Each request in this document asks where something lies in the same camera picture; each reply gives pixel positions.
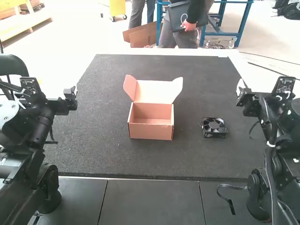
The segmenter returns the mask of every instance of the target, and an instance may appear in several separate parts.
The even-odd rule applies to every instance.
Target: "computer fan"
[[[203,117],[201,126],[204,137],[226,138],[228,133],[222,118]]]

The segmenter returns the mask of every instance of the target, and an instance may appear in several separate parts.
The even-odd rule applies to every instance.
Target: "blue metal frame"
[[[229,36],[236,37],[236,41],[234,43],[234,47],[238,47],[240,44],[240,39],[242,37],[246,21],[249,15],[249,11],[254,0],[247,1],[232,1],[232,0],[216,0],[214,3],[220,3],[219,13],[217,14],[209,14],[209,23],[214,28],[215,32],[206,32],[206,26],[202,27],[201,35],[200,35],[200,46],[204,45],[205,36]],[[240,28],[238,32],[223,32],[220,27],[222,25],[225,7],[227,3],[236,3],[236,4],[246,4],[246,8],[244,11],[243,18],[240,23]],[[159,36],[160,36],[160,24],[163,18],[163,6],[169,5],[169,2],[163,2],[162,0],[157,1],[157,32],[156,32],[156,44],[158,45]]]

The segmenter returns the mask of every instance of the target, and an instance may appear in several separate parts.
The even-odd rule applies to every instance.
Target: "gray pants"
[[[132,11],[129,21],[129,29],[141,26],[145,0],[132,0]],[[147,23],[153,22],[155,0],[147,0]]]
[[[205,0],[206,11],[210,11],[214,0]],[[184,30],[179,32],[173,32],[170,25],[169,12],[165,15],[165,21],[159,37],[159,48],[175,48],[178,45],[179,48],[198,48],[197,44],[198,32],[196,30],[185,32]]]

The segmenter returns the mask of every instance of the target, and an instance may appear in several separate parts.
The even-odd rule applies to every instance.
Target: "cardboard box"
[[[132,48],[144,48],[156,43],[156,21],[123,32],[124,41]]]
[[[0,20],[15,15],[15,8],[0,10]]]
[[[173,81],[138,81],[126,75],[123,89],[133,101],[127,121],[130,138],[172,140],[173,101],[182,85],[182,77]]]

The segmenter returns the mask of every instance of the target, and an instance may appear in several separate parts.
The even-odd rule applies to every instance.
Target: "black jacket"
[[[170,0],[171,3],[176,3],[183,0]],[[189,23],[197,23],[200,16],[200,9],[205,7],[205,0],[190,0],[187,11],[187,21]]]

